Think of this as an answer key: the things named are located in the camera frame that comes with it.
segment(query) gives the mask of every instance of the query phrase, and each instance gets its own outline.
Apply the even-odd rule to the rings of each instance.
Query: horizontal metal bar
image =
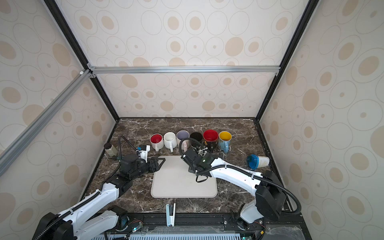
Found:
[[[25,150],[33,139],[40,133],[52,117],[68,101],[80,85],[89,78],[89,70],[83,70],[49,105],[44,111],[25,129],[0,156],[0,177]]]
[[[278,73],[280,66],[184,66],[184,67],[94,67],[92,72],[103,73]]]

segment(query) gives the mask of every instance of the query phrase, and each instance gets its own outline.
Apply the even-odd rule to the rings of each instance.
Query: bottle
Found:
[[[107,155],[110,157],[116,156],[118,154],[116,148],[109,142],[104,144],[104,149]]]
[[[256,156],[255,154],[251,154],[247,157],[247,162],[250,168],[253,170],[259,167],[266,167],[269,165],[269,158],[263,156]]]

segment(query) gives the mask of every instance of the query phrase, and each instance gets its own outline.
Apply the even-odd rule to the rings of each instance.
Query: brown marble surface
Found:
[[[155,133],[164,135],[167,132],[187,130],[189,133],[201,132],[213,129],[217,132],[228,131],[232,134],[230,151],[223,156],[218,149],[214,153],[219,154],[225,161],[239,167],[250,169],[246,158],[250,154],[265,156],[259,136],[252,119],[121,119],[111,139],[116,146],[119,135],[124,135],[136,147],[140,144],[150,144],[149,138]],[[132,153],[133,150],[126,143],[122,145],[123,155]],[[148,156],[179,155],[178,147],[171,153],[169,149],[162,148],[159,152],[153,149]],[[96,175],[91,182],[87,195],[94,192],[111,172],[116,168],[117,161],[106,156],[103,157]],[[259,172],[269,170],[269,167],[258,169]],[[244,189],[225,180],[217,179],[217,196],[214,198],[174,198],[159,199],[151,196],[153,174],[145,174],[143,178],[135,179],[133,186],[119,199],[107,205],[118,205],[128,212],[165,212],[167,203],[176,203],[176,212],[229,212],[230,209],[237,212],[243,203],[248,203],[253,196]]]

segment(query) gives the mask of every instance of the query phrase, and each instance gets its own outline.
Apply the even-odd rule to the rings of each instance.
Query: white tray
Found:
[[[160,156],[166,159],[161,169],[154,173],[151,195],[155,198],[205,198],[216,197],[216,178],[208,177],[197,183],[196,175],[188,172],[188,165],[181,156]]]

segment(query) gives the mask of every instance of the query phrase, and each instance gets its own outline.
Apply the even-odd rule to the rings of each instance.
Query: circle patterned wallpaper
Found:
[[[234,66],[280,65],[307,2],[63,0],[61,6],[95,66]]]
[[[0,239],[77,203],[115,121],[87,80],[0,178]]]
[[[0,154],[82,67],[38,0],[0,3]]]
[[[383,1],[323,1],[262,117],[312,239],[384,234],[383,32]]]
[[[120,117],[254,117],[275,74],[99,76]]]

